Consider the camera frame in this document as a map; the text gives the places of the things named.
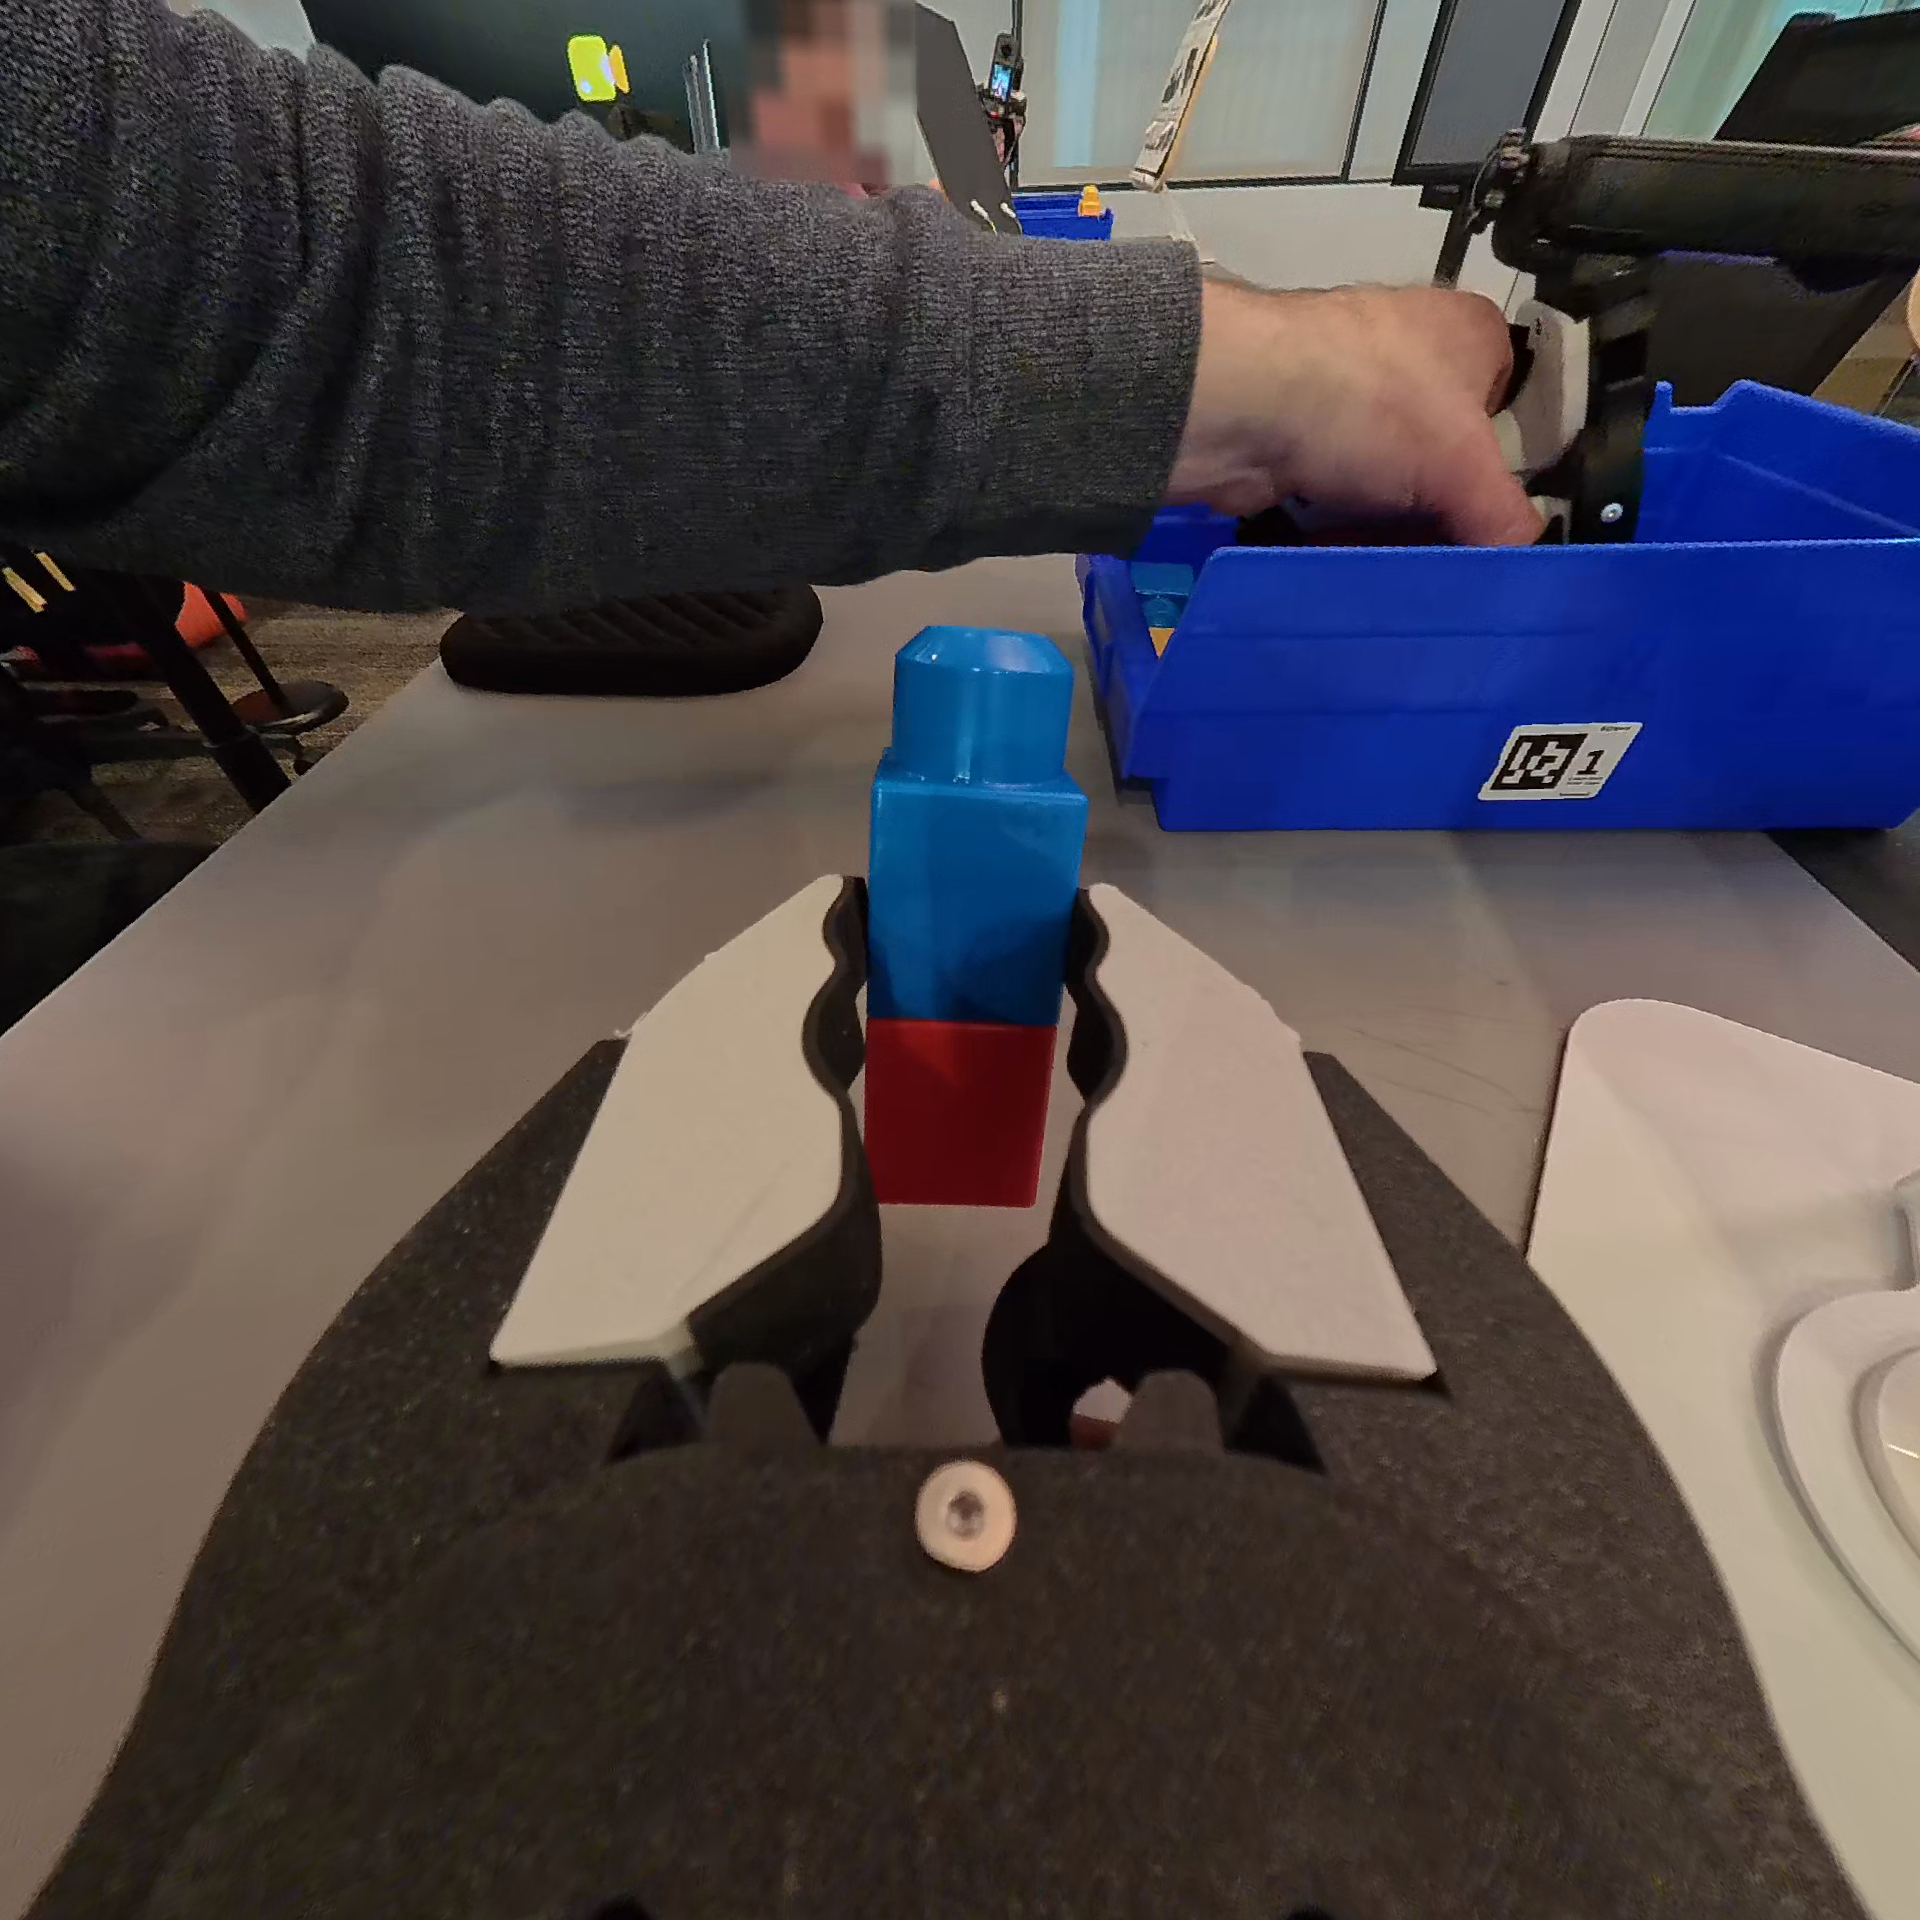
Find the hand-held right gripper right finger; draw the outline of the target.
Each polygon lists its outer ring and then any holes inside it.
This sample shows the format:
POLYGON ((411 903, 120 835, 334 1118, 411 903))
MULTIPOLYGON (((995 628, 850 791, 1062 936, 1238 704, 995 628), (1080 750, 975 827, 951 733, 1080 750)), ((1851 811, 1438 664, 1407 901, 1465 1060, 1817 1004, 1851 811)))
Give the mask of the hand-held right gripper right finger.
POLYGON ((1112 886, 1073 901, 1044 1247, 1261 1371, 1428 1383, 1434 1349, 1274 1002, 1112 886))

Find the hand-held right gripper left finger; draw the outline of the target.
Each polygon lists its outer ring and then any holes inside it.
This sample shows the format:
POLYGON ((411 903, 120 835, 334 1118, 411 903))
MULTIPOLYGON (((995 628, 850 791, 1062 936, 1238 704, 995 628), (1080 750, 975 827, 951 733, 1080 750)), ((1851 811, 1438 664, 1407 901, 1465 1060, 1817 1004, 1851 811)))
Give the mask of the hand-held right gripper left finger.
POLYGON ((629 1029, 496 1324, 496 1367, 734 1362, 804 1376, 882 1290, 865 1063, 865 886, 815 879, 629 1029))

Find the blue toy building block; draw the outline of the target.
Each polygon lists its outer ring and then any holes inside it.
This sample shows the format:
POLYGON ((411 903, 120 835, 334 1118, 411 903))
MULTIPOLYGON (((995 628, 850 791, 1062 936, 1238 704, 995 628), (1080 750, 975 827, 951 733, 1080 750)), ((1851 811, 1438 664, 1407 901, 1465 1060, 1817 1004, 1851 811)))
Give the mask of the blue toy building block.
POLYGON ((868 811, 868 1016, 1051 1029, 1088 792, 1073 668, 1039 634, 923 628, 893 656, 868 811))

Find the pile of coloured toy blocks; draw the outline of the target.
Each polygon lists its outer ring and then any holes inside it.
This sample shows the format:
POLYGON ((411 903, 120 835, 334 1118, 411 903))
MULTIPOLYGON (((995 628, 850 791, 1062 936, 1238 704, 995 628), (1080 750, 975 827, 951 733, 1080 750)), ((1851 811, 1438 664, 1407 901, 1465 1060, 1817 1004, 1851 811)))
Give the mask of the pile of coloured toy blocks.
POLYGON ((1167 507, 1153 516, 1142 543, 1126 555, 1126 582, 1163 656, 1188 609, 1190 592, 1218 547, 1233 547, 1238 516, 1204 507, 1167 507))

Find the person's left forearm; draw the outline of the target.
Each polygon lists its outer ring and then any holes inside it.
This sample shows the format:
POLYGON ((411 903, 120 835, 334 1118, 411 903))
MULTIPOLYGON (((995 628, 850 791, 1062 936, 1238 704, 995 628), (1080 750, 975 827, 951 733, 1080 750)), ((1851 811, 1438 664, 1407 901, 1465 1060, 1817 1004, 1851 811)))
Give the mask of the person's left forearm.
POLYGON ((1121 551, 1178 241, 745 180, 164 4, 3 4, 3 543, 336 609, 1121 551))

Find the grey desk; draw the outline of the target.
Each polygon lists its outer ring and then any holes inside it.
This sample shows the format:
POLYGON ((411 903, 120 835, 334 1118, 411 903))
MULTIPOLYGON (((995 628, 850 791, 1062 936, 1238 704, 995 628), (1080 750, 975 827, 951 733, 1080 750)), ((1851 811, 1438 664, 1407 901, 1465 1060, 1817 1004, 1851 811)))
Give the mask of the grey desk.
MULTIPOLYGON (((704 949, 865 873, 899 642, 1080 646, 1062 558, 824 605, 801 672, 718 701, 514 701, 428 665, 3 1037, 3 1918, 357 1282, 704 949)), ((1508 1238, 1597 1002, 1917 1076, 1917 973, 1762 835, 1166 834, 1115 796, 1083 684, 1067 765, 1088 876, 1256 987, 1508 1238)))

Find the person's left hand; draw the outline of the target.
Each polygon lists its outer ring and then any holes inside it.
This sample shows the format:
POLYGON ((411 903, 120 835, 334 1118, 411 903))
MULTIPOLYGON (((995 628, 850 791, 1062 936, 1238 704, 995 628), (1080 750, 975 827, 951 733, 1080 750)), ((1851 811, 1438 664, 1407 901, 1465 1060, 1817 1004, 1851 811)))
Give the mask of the person's left hand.
POLYGON ((1508 377, 1508 320, 1482 294, 1204 278, 1163 502, 1256 516, 1305 498, 1424 518, 1465 544, 1531 544, 1542 516, 1495 438, 1508 377))

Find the black panel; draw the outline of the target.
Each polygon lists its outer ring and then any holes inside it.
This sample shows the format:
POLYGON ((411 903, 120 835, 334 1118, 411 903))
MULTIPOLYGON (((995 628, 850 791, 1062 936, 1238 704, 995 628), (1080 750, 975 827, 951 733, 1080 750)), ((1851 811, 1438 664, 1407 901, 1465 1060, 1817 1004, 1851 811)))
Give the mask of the black panel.
POLYGON ((1917 127, 1917 10, 1878 15, 1795 13, 1716 139, 1860 148, 1917 127))

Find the small monitor on stand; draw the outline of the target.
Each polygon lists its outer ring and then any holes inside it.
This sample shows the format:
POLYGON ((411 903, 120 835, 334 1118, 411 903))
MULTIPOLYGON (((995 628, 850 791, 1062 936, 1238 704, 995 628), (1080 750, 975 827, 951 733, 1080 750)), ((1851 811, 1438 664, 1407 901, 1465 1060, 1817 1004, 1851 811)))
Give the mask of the small monitor on stand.
POLYGON ((1392 180, 1465 190, 1504 134, 1539 127, 1572 13, 1576 4, 1443 4, 1392 180))

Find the white document stand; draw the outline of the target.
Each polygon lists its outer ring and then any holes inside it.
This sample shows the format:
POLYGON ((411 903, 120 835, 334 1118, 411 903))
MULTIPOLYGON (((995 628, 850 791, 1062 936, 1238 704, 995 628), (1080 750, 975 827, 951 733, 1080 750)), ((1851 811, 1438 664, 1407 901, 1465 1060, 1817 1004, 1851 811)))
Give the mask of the white document stand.
POLYGON ((1528 1260, 1666 1453, 1860 1902, 1917 1918, 1917 1085, 1604 1002, 1528 1260))

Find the black ribbed wrist rest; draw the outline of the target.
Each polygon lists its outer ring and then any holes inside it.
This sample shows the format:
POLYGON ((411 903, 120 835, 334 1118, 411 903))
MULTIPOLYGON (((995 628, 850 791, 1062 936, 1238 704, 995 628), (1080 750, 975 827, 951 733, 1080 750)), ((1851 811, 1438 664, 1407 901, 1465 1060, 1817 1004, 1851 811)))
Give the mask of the black ribbed wrist rest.
POLYGON ((718 700, 788 678, 812 653, 812 589, 608 596, 559 614, 474 614, 441 638, 474 691, 536 700, 718 700))

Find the tilted document stand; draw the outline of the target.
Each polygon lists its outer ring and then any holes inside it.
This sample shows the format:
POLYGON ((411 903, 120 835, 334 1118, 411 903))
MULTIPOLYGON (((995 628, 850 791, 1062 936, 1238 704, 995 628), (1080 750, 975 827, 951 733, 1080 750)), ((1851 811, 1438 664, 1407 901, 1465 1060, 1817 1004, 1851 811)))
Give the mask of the tilted document stand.
POLYGON ((1136 190, 1166 190, 1173 159, 1188 130, 1190 109, 1211 68, 1222 20, 1231 4, 1197 4, 1166 71, 1158 104, 1153 109, 1130 180, 1136 190))

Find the large dark display screen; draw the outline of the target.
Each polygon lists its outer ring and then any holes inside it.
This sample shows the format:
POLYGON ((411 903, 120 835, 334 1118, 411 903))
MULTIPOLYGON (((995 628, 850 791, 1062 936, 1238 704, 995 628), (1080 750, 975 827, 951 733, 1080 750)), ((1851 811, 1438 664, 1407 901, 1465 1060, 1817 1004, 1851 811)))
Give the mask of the large dark display screen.
POLYGON ((748 13, 740 4, 304 4, 316 41, 357 68, 414 68, 474 100, 520 100, 539 119, 569 110, 604 118, 583 100, 569 41, 596 35, 625 62, 625 100, 686 127, 683 64, 708 41, 715 100, 745 78, 748 13))

